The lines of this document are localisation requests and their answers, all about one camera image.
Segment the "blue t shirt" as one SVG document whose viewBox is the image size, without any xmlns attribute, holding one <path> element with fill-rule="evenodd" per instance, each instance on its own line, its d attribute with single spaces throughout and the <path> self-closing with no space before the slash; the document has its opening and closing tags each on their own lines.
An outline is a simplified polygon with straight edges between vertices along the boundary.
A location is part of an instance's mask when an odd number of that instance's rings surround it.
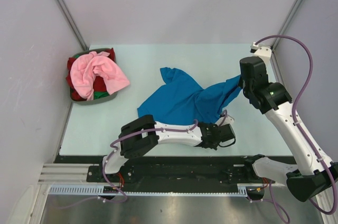
<svg viewBox="0 0 338 224">
<path fill-rule="evenodd" d="M 202 88 L 178 68 L 160 68 L 160 73 L 164 85 L 137 108 L 138 117 L 152 115 L 155 121 L 171 125 L 190 125 L 195 119 L 214 124 L 241 92 L 240 76 Z"/>
</svg>

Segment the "grey plastic basket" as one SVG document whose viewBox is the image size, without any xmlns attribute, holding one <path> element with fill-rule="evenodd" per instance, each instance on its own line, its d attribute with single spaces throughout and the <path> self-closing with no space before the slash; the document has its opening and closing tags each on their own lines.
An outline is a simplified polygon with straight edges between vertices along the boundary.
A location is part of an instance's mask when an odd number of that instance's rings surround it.
<svg viewBox="0 0 338 224">
<path fill-rule="evenodd" d="M 113 60 L 113 62 L 116 62 L 116 55 L 115 55 L 115 51 L 114 48 L 100 48 L 100 49 L 92 49 L 89 51 L 84 51 L 84 52 L 79 52 L 77 54 L 75 54 L 74 56 L 68 58 L 67 61 L 67 70 L 68 70 L 68 75 L 66 76 L 66 82 L 69 86 L 69 90 L 70 90 L 70 99 L 72 102 L 80 104 L 80 105 L 94 105 L 94 104 L 101 104 L 103 102 L 107 102 L 110 100 L 113 100 L 114 98 L 116 98 L 118 92 L 113 93 L 112 95 L 110 95 L 106 89 L 106 85 L 104 83 L 104 80 L 102 77 L 96 76 L 96 79 L 93 82 L 93 100 L 87 101 L 86 99 L 83 99 L 78 92 L 75 90 L 72 81 L 71 81 L 71 76 L 70 76 L 70 70 L 71 67 L 73 65 L 73 63 L 75 62 L 75 60 L 77 58 L 79 58 L 82 55 L 85 55 L 91 51 L 95 51 L 97 53 L 100 52 L 108 52 L 109 56 L 108 58 Z"/>
</svg>

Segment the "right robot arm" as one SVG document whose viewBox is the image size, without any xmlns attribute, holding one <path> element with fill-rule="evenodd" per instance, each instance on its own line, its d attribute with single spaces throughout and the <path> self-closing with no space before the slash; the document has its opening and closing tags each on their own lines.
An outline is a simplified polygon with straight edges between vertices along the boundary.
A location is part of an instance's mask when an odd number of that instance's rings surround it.
<svg viewBox="0 0 338 224">
<path fill-rule="evenodd" d="M 288 187 L 291 194 L 305 202 L 337 182 L 337 163 L 320 148 L 298 114 L 292 111 L 292 98 L 279 82 L 271 83 L 264 61 L 257 56 L 240 60 L 240 83 L 250 104 L 275 126 L 296 161 L 286 164 L 264 155 L 246 161 L 243 175 L 249 182 L 268 178 Z"/>
</svg>

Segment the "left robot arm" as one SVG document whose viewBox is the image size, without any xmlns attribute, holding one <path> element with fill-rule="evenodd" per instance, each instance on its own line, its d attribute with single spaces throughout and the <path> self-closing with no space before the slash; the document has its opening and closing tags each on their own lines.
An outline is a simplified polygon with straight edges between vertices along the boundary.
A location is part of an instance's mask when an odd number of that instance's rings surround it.
<svg viewBox="0 0 338 224">
<path fill-rule="evenodd" d="M 98 175 L 104 181 L 112 181 L 128 160 L 144 156 L 157 145 L 181 144 L 217 150 L 235 143 L 236 136 L 226 116 L 217 124 L 195 119 L 191 125 L 171 125 L 145 115 L 121 128 L 118 139 L 110 144 L 112 152 L 104 157 Z"/>
</svg>

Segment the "red t shirt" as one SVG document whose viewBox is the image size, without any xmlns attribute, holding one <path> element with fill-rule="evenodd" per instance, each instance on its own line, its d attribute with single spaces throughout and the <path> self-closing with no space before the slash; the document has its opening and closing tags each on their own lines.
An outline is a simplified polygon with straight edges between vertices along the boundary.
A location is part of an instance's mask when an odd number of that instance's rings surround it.
<svg viewBox="0 0 338 224">
<path fill-rule="evenodd" d="M 101 49 L 94 49 L 92 51 L 95 51 L 97 53 L 100 52 L 108 52 L 109 56 L 108 58 L 113 60 L 113 62 L 116 61 L 116 55 L 115 55 L 115 51 L 113 48 L 101 48 Z M 71 81 L 71 76 L 70 76 L 70 70 L 71 67 L 73 65 L 73 63 L 76 61 L 77 58 L 79 58 L 82 55 L 87 54 L 87 52 L 80 52 L 75 54 L 74 56 L 70 57 L 67 61 L 67 70 L 68 70 L 68 75 L 66 76 L 65 80 L 70 88 L 70 98 L 72 101 L 79 101 L 79 102 L 83 102 L 86 101 L 85 99 L 83 99 L 78 92 L 75 90 L 72 81 Z M 94 93 L 93 93 L 93 98 L 94 100 L 96 99 L 100 99 L 103 97 L 108 97 L 109 93 L 107 92 L 106 89 L 106 85 L 104 83 L 104 80 L 102 77 L 100 76 L 96 76 L 94 82 L 93 82 L 93 89 L 94 89 Z"/>
</svg>

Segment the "pink t shirt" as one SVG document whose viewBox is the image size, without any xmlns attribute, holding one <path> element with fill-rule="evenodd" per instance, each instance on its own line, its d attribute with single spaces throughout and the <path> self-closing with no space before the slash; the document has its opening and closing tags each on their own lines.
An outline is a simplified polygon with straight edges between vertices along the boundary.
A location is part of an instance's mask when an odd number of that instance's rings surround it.
<svg viewBox="0 0 338 224">
<path fill-rule="evenodd" d="M 130 85 L 115 62 L 113 48 L 75 55 L 68 59 L 67 69 L 66 81 L 74 101 L 99 100 Z"/>
</svg>

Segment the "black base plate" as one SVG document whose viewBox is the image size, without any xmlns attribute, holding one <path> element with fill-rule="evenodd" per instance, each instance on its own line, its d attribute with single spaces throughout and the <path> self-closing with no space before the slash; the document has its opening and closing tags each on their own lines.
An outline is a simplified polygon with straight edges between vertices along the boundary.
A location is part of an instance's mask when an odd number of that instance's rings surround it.
<svg viewBox="0 0 338 224">
<path fill-rule="evenodd" d="M 202 187 L 214 191 L 233 184 L 261 184 L 271 178 L 256 176 L 248 163 L 250 156 L 145 156 L 127 161 L 117 174 L 109 174 L 110 182 L 122 189 L 187 189 Z"/>
</svg>

